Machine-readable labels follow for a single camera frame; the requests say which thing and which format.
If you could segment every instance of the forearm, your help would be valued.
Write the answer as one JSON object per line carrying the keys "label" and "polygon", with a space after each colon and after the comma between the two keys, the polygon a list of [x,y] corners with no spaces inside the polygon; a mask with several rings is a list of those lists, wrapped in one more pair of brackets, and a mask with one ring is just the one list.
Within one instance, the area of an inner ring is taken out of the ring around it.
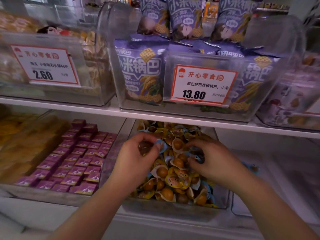
{"label": "forearm", "polygon": [[49,239],[101,239],[126,197],[117,185],[108,180]]}
{"label": "forearm", "polygon": [[268,183],[247,175],[237,195],[248,207],[265,239],[319,239]]}

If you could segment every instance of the red-bordered price tag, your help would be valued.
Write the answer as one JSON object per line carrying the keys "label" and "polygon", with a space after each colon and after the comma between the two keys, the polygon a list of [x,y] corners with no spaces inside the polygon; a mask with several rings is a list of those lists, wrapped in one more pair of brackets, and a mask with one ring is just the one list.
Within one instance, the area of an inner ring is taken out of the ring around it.
{"label": "red-bordered price tag", "polygon": [[238,72],[191,65],[176,65],[171,101],[221,106]]}
{"label": "red-bordered price tag", "polygon": [[30,84],[81,86],[67,49],[13,44],[11,47]]}
{"label": "red-bordered price tag", "polygon": [[320,115],[320,98],[315,101],[307,110],[306,113],[313,115]]}

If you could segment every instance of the stack of purple boxes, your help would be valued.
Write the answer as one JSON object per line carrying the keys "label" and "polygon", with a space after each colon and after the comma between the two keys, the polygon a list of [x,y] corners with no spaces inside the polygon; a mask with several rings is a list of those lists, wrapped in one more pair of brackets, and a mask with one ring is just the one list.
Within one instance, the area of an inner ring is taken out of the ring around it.
{"label": "stack of purple boxes", "polygon": [[29,177],[15,184],[38,189],[92,195],[98,189],[100,171],[117,134],[98,131],[96,124],[74,119],[62,135],[63,142]]}

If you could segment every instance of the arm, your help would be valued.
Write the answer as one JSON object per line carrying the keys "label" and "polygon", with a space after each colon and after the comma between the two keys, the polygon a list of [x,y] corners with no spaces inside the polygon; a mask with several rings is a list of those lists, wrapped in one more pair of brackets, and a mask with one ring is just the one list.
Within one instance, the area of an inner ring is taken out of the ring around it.
{"label": "arm", "polygon": [[248,207],[265,239],[319,239],[267,182],[247,170],[220,142],[194,140],[186,146],[203,150],[205,162],[198,164],[189,158],[190,166],[236,193]]}
{"label": "arm", "polygon": [[146,178],[159,155],[159,145],[142,157],[141,141],[155,143],[149,133],[140,132],[126,141],[118,154],[116,164],[106,183],[49,237],[50,240],[101,239],[123,200]]}

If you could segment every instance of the pile of packaged eggs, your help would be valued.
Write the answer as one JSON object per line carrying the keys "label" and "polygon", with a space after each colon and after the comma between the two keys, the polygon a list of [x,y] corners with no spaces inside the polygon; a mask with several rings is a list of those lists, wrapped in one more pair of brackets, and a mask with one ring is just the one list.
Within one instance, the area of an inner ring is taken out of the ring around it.
{"label": "pile of packaged eggs", "polygon": [[[147,178],[131,197],[218,207],[214,199],[214,183],[188,165],[189,157],[199,163],[204,162],[202,150],[194,146],[185,147],[193,139],[212,139],[211,137],[202,133],[198,126],[158,121],[139,121],[137,130],[152,133],[158,139],[157,143],[162,144],[162,149]],[[152,146],[152,143],[141,142],[141,155],[147,154]]]}

